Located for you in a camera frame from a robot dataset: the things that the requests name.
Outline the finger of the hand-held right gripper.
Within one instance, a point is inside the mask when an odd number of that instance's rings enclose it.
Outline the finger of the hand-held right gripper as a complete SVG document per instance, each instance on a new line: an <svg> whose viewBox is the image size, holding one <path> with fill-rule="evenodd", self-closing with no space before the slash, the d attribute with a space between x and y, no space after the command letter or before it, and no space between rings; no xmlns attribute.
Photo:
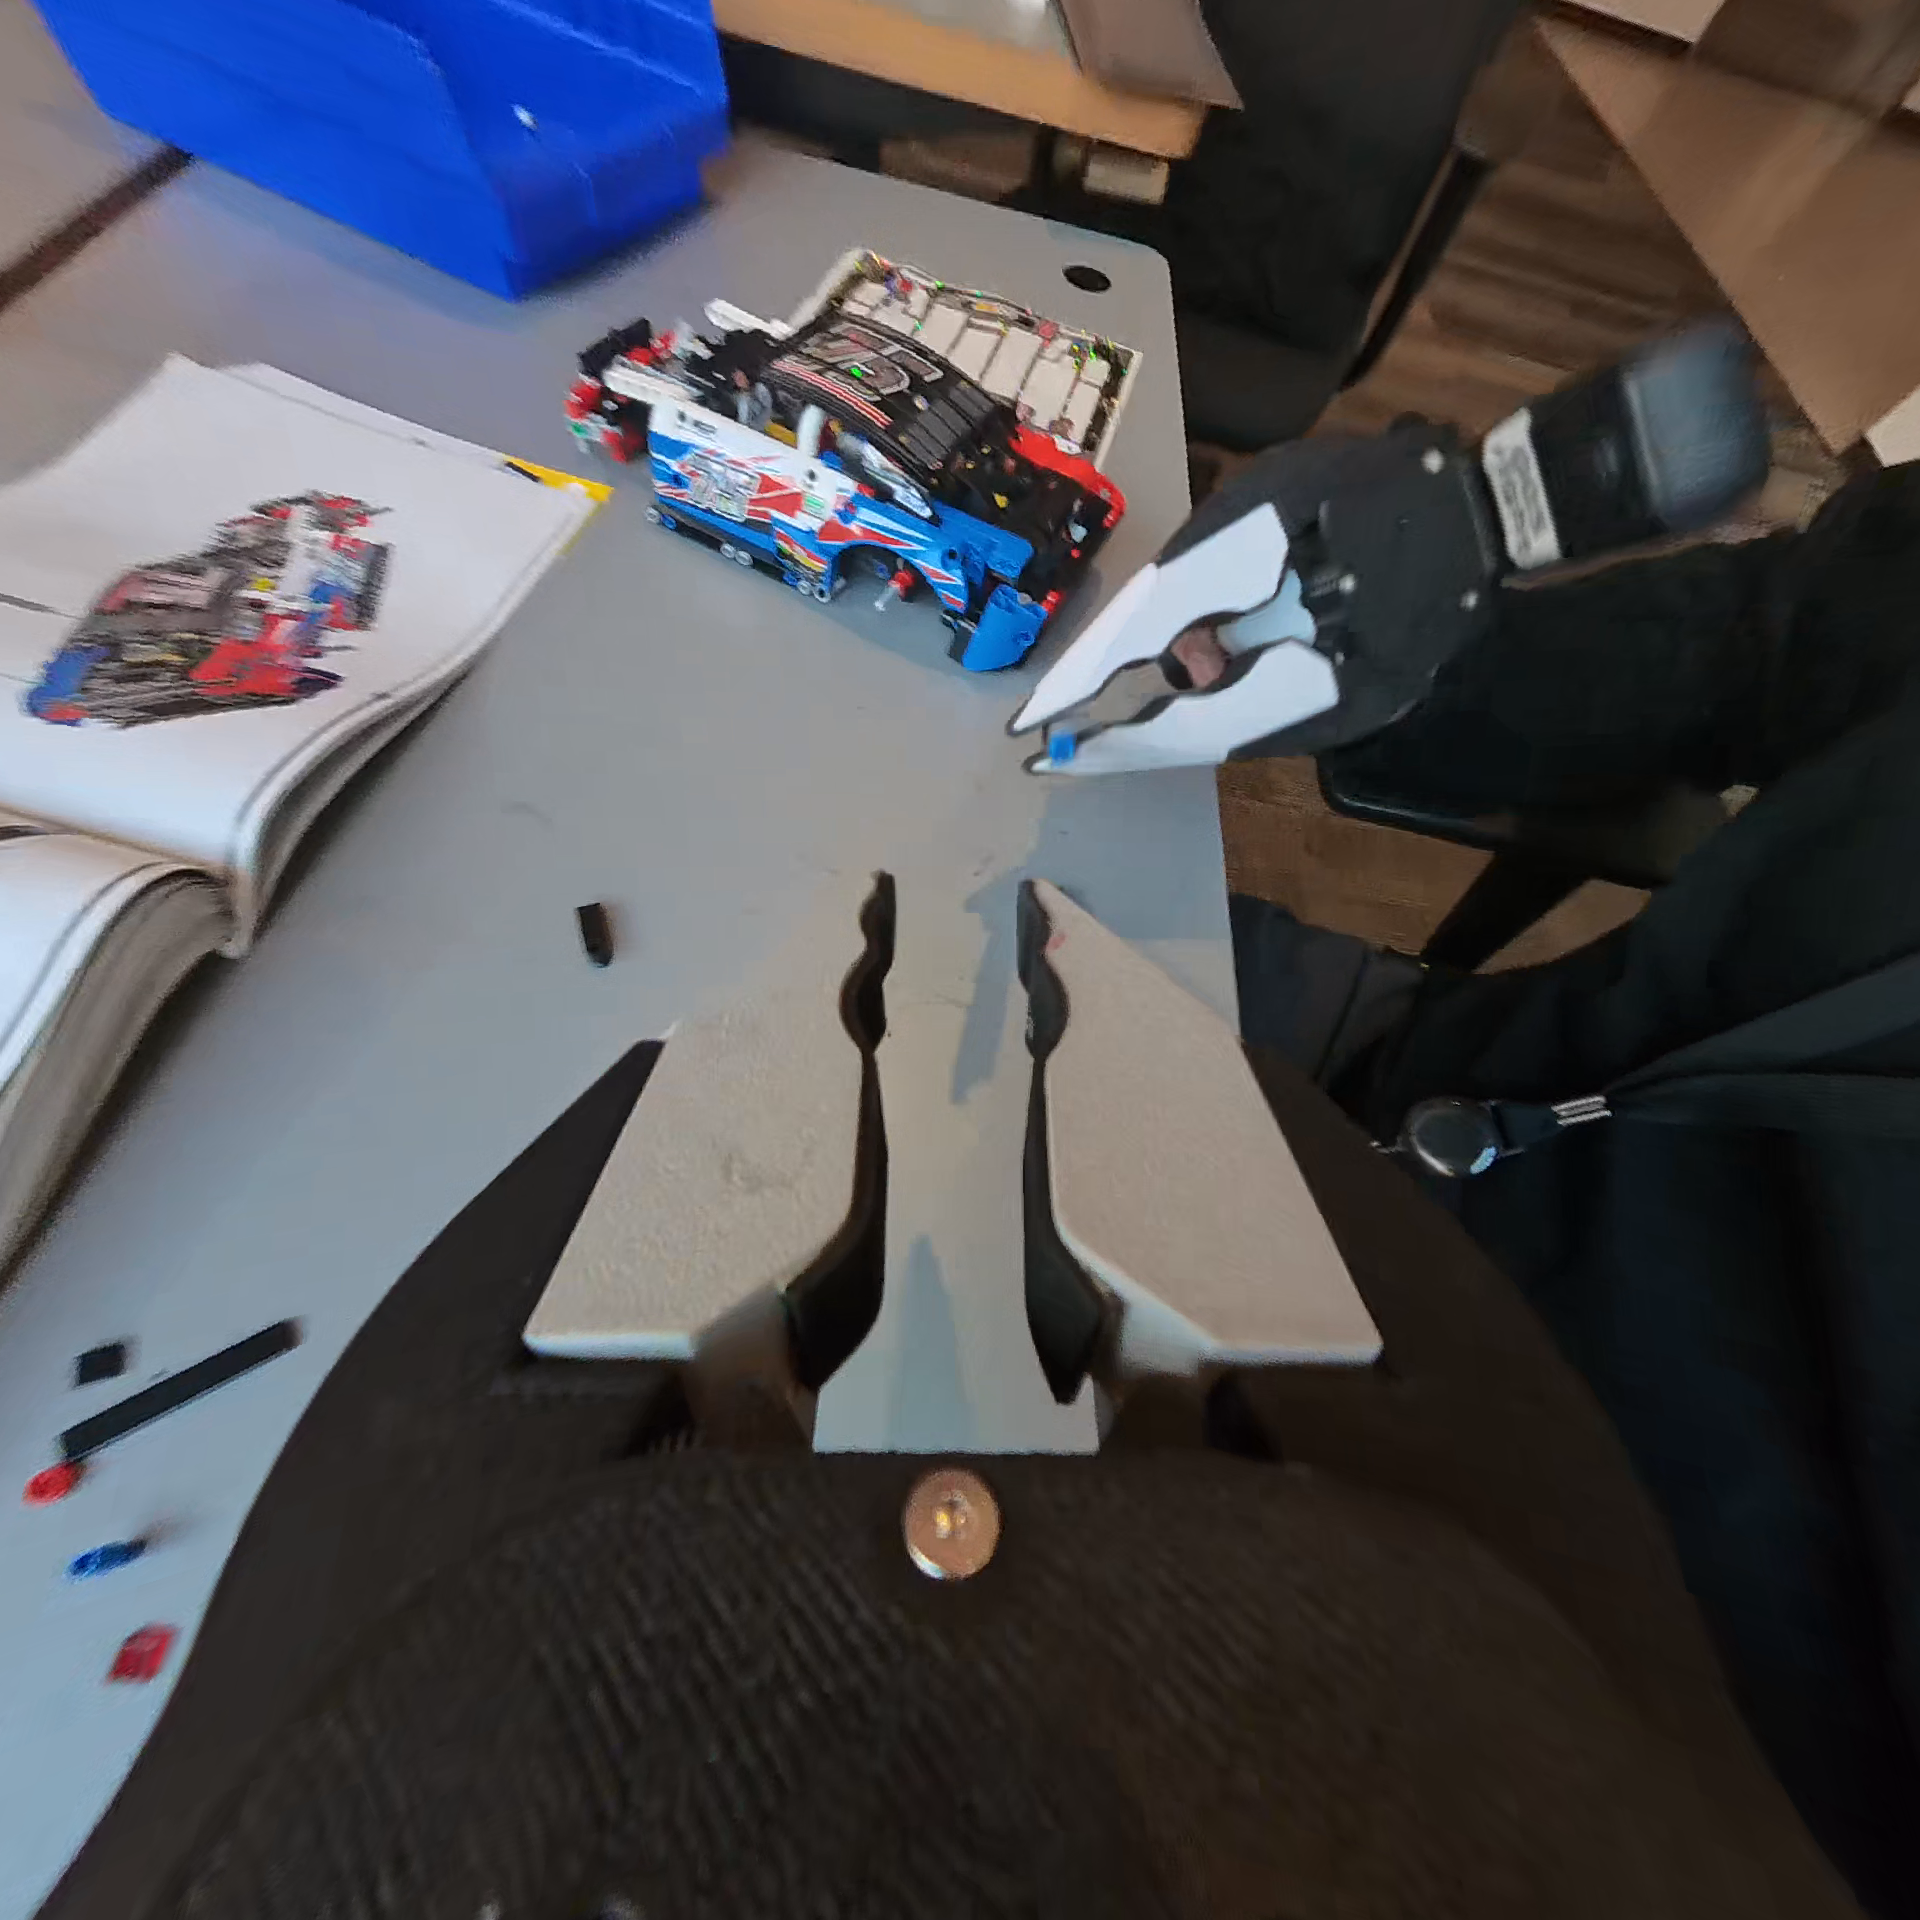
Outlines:
<svg viewBox="0 0 1920 1920"><path fill-rule="evenodd" d="M1208 691L1171 692L1139 713L1075 731L1078 757L1047 765L1046 748L1025 759L1032 776L1131 776L1177 771L1211 771L1242 748L1288 733L1337 707L1335 662L1302 640L1266 645L1235 655L1226 676Z"/></svg>
<svg viewBox="0 0 1920 1920"><path fill-rule="evenodd" d="M1008 733L1042 731L1094 701L1118 671L1163 655L1188 629L1266 607L1288 572L1290 533L1270 501L1219 523L1179 555L1145 561L1041 673Z"/></svg>

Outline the wooden background table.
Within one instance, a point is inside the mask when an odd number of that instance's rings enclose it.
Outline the wooden background table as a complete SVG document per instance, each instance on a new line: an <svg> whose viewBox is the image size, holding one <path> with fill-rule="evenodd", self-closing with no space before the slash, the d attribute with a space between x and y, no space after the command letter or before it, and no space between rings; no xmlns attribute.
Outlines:
<svg viewBox="0 0 1920 1920"><path fill-rule="evenodd" d="M1242 94L1188 3L713 3L720 33L1047 134L1051 173L1159 204Z"/></svg>

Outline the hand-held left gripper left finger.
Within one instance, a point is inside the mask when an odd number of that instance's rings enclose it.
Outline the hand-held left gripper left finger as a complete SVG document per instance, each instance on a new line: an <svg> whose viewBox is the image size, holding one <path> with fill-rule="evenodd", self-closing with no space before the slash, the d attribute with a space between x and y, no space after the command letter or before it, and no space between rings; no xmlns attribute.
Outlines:
<svg viewBox="0 0 1920 1920"><path fill-rule="evenodd" d="M522 1331L817 1396L881 1311L879 1051L896 877L840 880L769 971L663 1044Z"/></svg>

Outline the open instruction booklet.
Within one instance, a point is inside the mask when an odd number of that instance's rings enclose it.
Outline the open instruction booklet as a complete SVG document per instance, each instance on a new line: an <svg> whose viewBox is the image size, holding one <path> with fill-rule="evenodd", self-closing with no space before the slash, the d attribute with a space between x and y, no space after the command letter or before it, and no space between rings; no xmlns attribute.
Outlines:
<svg viewBox="0 0 1920 1920"><path fill-rule="evenodd" d="M166 1003L608 493L182 355L4 483L4 1263Z"/></svg>

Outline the blue storage bin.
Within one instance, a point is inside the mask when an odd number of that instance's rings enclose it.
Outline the blue storage bin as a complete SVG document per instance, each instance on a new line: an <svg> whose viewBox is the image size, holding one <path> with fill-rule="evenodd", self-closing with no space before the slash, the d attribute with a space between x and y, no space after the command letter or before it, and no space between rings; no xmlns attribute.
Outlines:
<svg viewBox="0 0 1920 1920"><path fill-rule="evenodd" d="M708 3L48 3L113 119L496 296L681 217L729 144Z"/></svg>

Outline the partly built toy car model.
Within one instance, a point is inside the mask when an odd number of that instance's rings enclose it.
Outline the partly built toy car model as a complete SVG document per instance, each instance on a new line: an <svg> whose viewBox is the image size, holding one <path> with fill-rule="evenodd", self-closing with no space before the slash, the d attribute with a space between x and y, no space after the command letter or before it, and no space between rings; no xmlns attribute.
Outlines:
<svg viewBox="0 0 1920 1920"><path fill-rule="evenodd" d="M611 327L564 420L646 467L652 523L831 603L929 603L950 655L1032 655L1126 517L1108 472L1142 349L874 249L841 254L790 320Z"/></svg>

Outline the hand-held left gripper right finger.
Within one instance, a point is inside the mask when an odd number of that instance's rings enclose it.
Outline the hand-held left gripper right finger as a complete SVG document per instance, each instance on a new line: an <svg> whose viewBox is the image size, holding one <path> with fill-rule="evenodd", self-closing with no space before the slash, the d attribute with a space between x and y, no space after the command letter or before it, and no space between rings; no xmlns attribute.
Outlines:
<svg viewBox="0 0 1920 1920"><path fill-rule="evenodd" d="M1380 1331L1232 1024L1049 880L1018 901L1025 1313L1089 1383L1363 1368Z"/></svg>

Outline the long black tile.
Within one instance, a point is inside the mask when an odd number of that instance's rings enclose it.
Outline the long black tile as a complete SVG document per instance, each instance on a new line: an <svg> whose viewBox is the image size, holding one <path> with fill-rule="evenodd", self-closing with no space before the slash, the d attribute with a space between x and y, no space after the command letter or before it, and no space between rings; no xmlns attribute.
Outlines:
<svg viewBox="0 0 1920 1920"><path fill-rule="evenodd" d="M140 1387L87 1420L62 1429L60 1463L65 1467L79 1467L80 1463L92 1460L96 1454L118 1444L127 1436L169 1416L192 1401L250 1376L287 1353L294 1353L303 1343L303 1335L305 1327L297 1318L283 1318Z"/></svg>

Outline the person's right forearm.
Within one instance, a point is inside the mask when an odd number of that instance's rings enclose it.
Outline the person's right forearm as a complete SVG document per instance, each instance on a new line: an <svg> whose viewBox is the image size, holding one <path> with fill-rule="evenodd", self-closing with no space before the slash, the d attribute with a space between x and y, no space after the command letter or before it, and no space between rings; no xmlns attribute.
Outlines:
<svg viewBox="0 0 1920 1920"><path fill-rule="evenodd" d="M1915 750L1919 467L1802 531L1508 589L1395 724L1318 765L1417 808L1615 808L1764 788L1827 752Z"/></svg>

